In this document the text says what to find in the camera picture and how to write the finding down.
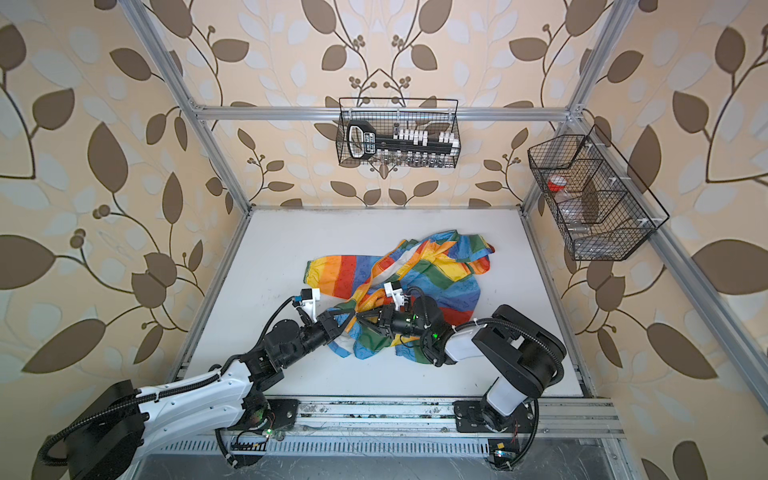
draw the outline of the white table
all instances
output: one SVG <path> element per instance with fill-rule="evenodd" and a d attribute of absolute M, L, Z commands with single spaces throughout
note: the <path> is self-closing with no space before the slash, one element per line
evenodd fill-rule
<path fill-rule="evenodd" d="M 445 230 L 479 233 L 496 249 L 491 269 L 477 275 L 481 296 L 475 316 L 503 303 L 562 339 L 516 210 L 257 210 L 224 280 L 188 376 L 253 347 L 264 323 L 302 288 L 306 263 L 326 255 L 384 255 L 400 240 Z M 338 299 L 324 297 L 319 312 Z M 278 319 L 298 319 L 288 306 Z M 545 396 L 582 396 L 573 364 Z M 266 393 L 284 396 L 481 396 L 499 376 L 485 358 L 435 368 L 395 355 L 394 348 L 365 360 L 321 347 L 285 371 Z"/>

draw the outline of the wallpaper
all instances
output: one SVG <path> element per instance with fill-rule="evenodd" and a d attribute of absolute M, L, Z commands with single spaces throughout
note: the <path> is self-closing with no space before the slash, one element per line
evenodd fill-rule
<path fill-rule="evenodd" d="M 607 0 L 145 0 L 197 103 L 564 107 Z"/>
<path fill-rule="evenodd" d="M 648 480 L 763 478 L 768 416 L 653 247 L 571 260 L 548 208 L 531 213 L 597 395 L 611 398 Z"/>
<path fill-rule="evenodd" d="M 240 221 L 113 7 L 0 2 L 3 478 L 58 480 L 46 435 L 163 381 Z"/>
<path fill-rule="evenodd" d="M 220 121 L 214 133 L 258 207 L 490 207 L 518 205 L 533 176 L 526 150 L 549 139 L 546 122 L 460 124 L 456 168 L 339 166 L 336 125 Z M 211 178 L 209 191 L 219 182 Z"/>
<path fill-rule="evenodd" d="M 768 349 L 768 4 L 641 2 L 586 117 L 670 211 L 670 226 Z"/>

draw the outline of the black wire mesh basket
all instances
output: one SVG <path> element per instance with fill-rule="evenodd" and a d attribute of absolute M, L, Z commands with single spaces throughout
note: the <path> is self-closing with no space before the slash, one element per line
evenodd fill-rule
<path fill-rule="evenodd" d="M 669 219 L 618 149 L 627 171 L 608 163 L 602 151 L 609 146 L 593 127 L 587 135 L 560 135 L 528 149 L 531 172 L 574 260 L 626 260 Z M 659 209 L 649 212 L 628 184 Z"/>
<path fill-rule="evenodd" d="M 456 168 L 457 108 L 445 98 L 340 98 L 339 165 Z"/>

